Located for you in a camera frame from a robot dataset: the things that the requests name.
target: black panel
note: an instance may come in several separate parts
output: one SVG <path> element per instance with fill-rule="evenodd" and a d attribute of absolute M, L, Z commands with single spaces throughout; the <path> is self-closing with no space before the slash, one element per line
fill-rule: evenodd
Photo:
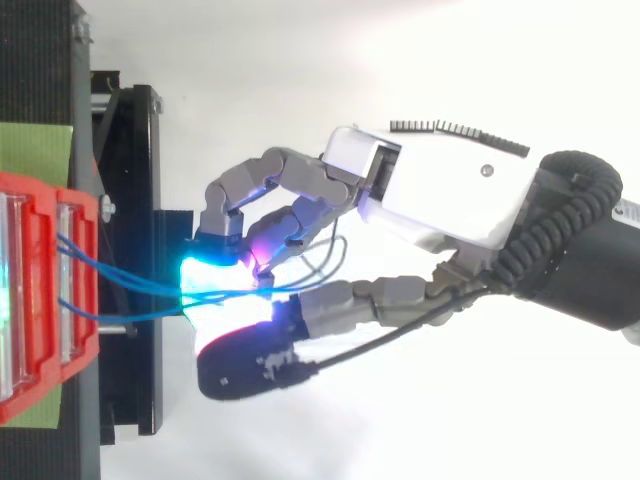
<path fill-rule="evenodd" d="M 82 85 L 88 46 L 71 43 L 72 16 L 82 13 L 69 0 L 0 0 L 0 121 L 74 125 L 72 167 L 81 168 L 92 151 L 91 135 L 77 138 L 77 122 L 91 110 L 88 84 Z M 93 191 L 85 178 L 72 185 Z M 0 478 L 99 479 L 98 435 L 94 361 L 63 384 L 58 429 L 0 429 Z"/>
<path fill-rule="evenodd" d="M 186 212 L 178 217 L 182 224 L 188 223 L 187 230 L 176 225 L 167 228 L 167 216 L 157 211 L 160 176 L 159 119 L 153 110 L 156 98 L 151 87 L 136 85 L 114 91 L 106 111 L 94 114 L 96 148 L 101 149 L 98 169 L 105 191 L 117 208 L 104 225 L 100 255 L 102 261 L 166 283 L 166 276 L 161 275 L 166 268 L 165 255 L 173 245 L 191 236 L 193 220 L 192 213 Z M 100 308 L 104 313 L 126 315 L 157 311 L 162 305 L 154 297 L 101 281 Z M 127 334 L 100 337 L 103 444 L 115 440 L 115 425 L 137 424 L 140 435 L 153 435 L 162 425 L 162 323 L 137 322 L 128 328 Z"/>
<path fill-rule="evenodd" d="M 118 70 L 94 70 L 91 72 L 91 92 L 111 93 L 120 88 Z"/>
<path fill-rule="evenodd" d="M 191 248 L 193 211 L 156 210 L 156 278 L 164 285 L 180 286 L 180 264 Z M 179 300 L 156 299 L 158 308 L 177 307 Z"/>
<path fill-rule="evenodd" d="M 0 122 L 71 124 L 71 5 L 0 2 Z"/>

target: black cable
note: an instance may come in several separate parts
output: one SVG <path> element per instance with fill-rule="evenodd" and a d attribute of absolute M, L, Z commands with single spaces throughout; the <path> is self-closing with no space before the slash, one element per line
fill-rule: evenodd
<path fill-rule="evenodd" d="M 387 343 L 390 343 L 402 337 L 403 335 L 406 335 L 407 333 L 410 333 L 413 330 L 416 330 L 417 328 L 420 328 L 425 323 L 439 317 L 444 313 L 447 313 L 451 310 L 462 307 L 465 303 L 469 301 L 475 301 L 481 297 L 490 295 L 492 293 L 493 292 L 491 292 L 490 289 L 483 288 L 471 293 L 467 293 L 465 295 L 455 296 L 454 298 L 449 300 L 447 303 L 434 308 L 428 313 L 425 313 L 424 315 L 416 318 L 415 320 L 411 321 L 410 323 L 407 323 L 406 325 L 403 325 L 402 327 L 396 328 L 392 332 L 389 332 L 385 335 L 382 335 L 381 337 L 376 338 L 375 340 L 371 340 L 370 342 L 367 342 L 365 344 L 352 348 L 351 350 L 347 350 L 346 352 L 340 353 L 334 357 L 327 358 L 326 360 L 322 360 L 315 364 L 310 364 L 310 366 L 313 367 L 314 373 L 316 373 L 316 372 L 319 372 L 320 370 L 324 370 L 325 368 L 329 368 L 339 363 L 350 360 L 352 358 L 358 357 L 375 348 L 378 348 L 382 345 L 386 345 Z"/>
<path fill-rule="evenodd" d="M 338 231 L 338 219 L 336 218 L 335 221 L 333 222 L 333 230 L 331 230 L 331 238 L 329 239 L 330 243 L 329 243 L 329 250 L 327 251 L 327 255 L 324 257 L 324 260 L 322 261 L 322 263 L 316 268 L 314 269 L 310 274 L 299 278 L 298 280 L 296 280 L 295 282 L 292 283 L 288 283 L 287 287 L 295 287 L 301 283 L 306 282 L 307 280 L 312 279 L 313 277 L 315 277 L 317 275 L 317 272 L 322 270 L 324 267 L 327 266 L 327 264 L 329 263 L 329 261 L 331 260 L 331 255 L 333 254 L 333 248 L 335 247 L 335 243 L 336 243 L 336 233 Z M 346 250 L 348 248 L 348 242 L 347 239 L 344 238 L 344 254 L 346 255 Z"/>
<path fill-rule="evenodd" d="M 347 238 L 344 235 L 338 235 L 336 237 L 331 237 L 331 238 L 325 238 L 324 240 L 321 240 L 319 242 L 316 242 L 314 244 L 312 244 L 309 248 L 307 248 L 304 253 L 302 255 L 300 255 L 300 260 L 302 260 L 304 262 L 304 264 L 307 266 L 307 268 L 309 268 L 309 270 L 311 272 L 313 272 L 314 275 L 324 275 L 324 272 L 321 270 L 320 267 L 316 267 L 313 263 L 311 263 L 311 261 L 305 257 L 305 254 L 311 252 L 312 250 L 315 250 L 319 247 L 322 247 L 323 245 L 326 245 L 327 243 L 330 242 L 337 242 L 337 241 L 341 241 L 343 242 L 343 244 L 345 245 L 345 248 L 348 248 L 348 244 L 349 242 L 347 241 Z"/>
<path fill-rule="evenodd" d="M 334 240 L 334 244 L 335 241 L 340 240 L 342 241 L 343 244 L 343 248 L 342 248 L 342 253 L 340 254 L 340 260 L 338 260 L 338 263 L 335 267 L 333 267 L 333 269 L 331 271 L 329 271 L 329 273 L 327 273 L 326 275 L 323 275 L 322 278 L 316 282 L 310 283 L 309 285 L 305 285 L 304 289 L 309 289 L 309 288 L 316 288 L 319 287 L 320 285 L 323 285 L 327 280 L 329 280 L 331 277 L 333 277 L 336 273 L 338 273 L 338 270 L 340 270 L 342 268 L 342 265 L 344 265 L 344 261 L 347 258 L 347 250 L 349 249 L 349 242 L 347 241 L 347 239 L 345 237 L 343 237 L 342 235 L 339 235 L 335 238 Z"/>
<path fill-rule="evenodd" d="M 537 262 L 563 249 L 573 237 L 602 219 L 622 197 L 622 180 L 604 160 L 566 151 L 547 155 L 540 168 L 564 177 L 587 177 L 591 184 L 566 204 L 523 231 L 498 254 L 480 280 L 495 293 L 510 293 Z"/>

